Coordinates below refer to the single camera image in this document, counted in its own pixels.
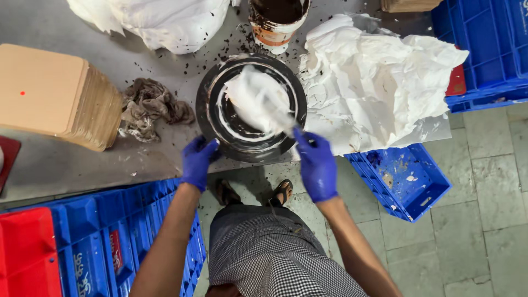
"metal table surface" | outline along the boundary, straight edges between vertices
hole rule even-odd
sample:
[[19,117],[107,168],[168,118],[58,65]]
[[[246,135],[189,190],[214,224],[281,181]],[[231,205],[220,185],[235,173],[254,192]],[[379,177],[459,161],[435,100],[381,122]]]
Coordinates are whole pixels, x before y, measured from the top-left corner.
[[[278,58],[297,73],[297,57],[306,52],[303,48],[306,33],[330,15],[345,11],[381,18],[384,27],[402,35],[432,34],[428,30],[431,20],[427,13],[389,14],[379,11],[379,8],[379,0],[313,0],[305,24],[290,43],[289,56],[282,54]],[[218,53],[237,54],[237,48],[242,44],[248,45],[242,33],[244,30],[250,32],[250,27],[244,26],[248,24],[247,11],[246,1],[241,7],[230,7],[223,26],[202,49],[194,54],[174,55],[165,49],[149,50],[140,37],[127,31],[126,37],[100,32],[78,18],[69,9],[66,0],[2,0],[0,43],[82,57],[105,73],[121,91],[133,79],[149,77],[165,84],[169,90],[177,91],[178,100],[194,107],[198,85],[208,69],[217,63],[214,58],[218,57]],[[168,126],[159,120],[156,125],[162,138],[160,143],[145,144],[131,136],[118,136],[114,146],[102,153],[48,136],[0,128],[0,135],[22,143],[0,202],[178,176],[182,165],[180,152],[193,137],[200,134],[198,124]],[[290,160],[291,155],[285,154],[278,160],[258,165]],[[215,162],[210,172],[254,165],[224,158]]]

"red plastic crate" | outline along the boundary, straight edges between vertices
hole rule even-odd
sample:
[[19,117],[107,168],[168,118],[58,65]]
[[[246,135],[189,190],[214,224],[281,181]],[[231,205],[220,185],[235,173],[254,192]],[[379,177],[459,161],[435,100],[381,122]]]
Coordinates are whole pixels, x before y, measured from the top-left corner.
[[0,297],[62,296],[48,208],[0,215]]

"hand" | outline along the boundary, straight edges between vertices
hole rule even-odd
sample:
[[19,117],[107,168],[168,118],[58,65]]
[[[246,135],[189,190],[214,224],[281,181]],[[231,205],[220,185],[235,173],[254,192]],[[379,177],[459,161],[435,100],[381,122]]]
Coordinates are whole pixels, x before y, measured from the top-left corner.
[[205,142],[203,135],[198,136],[182,152],[183,176],[181,182],[195,185],[202,193],[207,186],[209,164],[220,157],[220,152],[216,150],[220,144],[218,139],[211,140],[207,145]]
[[300,154],[300,176],[313,203],[323,202],[338,195],[337,165],[330,143],[323,137],[294,129]]

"person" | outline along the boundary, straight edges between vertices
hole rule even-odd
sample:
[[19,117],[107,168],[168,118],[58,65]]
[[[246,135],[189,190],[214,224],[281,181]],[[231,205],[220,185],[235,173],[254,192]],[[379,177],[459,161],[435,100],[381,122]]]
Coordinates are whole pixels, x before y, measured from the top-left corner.
[[[244,205],[229,183],[217,184],[226,205],[211,223],[206,296],[402,296],[339,196],[329,142],[294,130],[300,174],[313,203],[329,222],[344,269],[283,205],[293,184],[283,181],[266,206]],[[130,296],[175,296],[180,291],[188,234],[205,191],[218,140],[197,137],[183,150],[183,177],[163,225],[132,285]]]

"crumpled white paper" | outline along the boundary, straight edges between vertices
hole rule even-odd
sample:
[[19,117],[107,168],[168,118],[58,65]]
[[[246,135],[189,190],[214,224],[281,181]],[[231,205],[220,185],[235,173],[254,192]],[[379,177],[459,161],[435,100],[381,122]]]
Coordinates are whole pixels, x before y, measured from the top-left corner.
[[240,0],[68,0],[70,9],[99,30],[140,36],[151,50],[199,50],[222,26],[229,3]]
[[387,149],[448,111],[451,71],[469,54],[429,36],[368,34],[344,14],[311,30],[305,49],[305,129],[327,137],[335,155]]

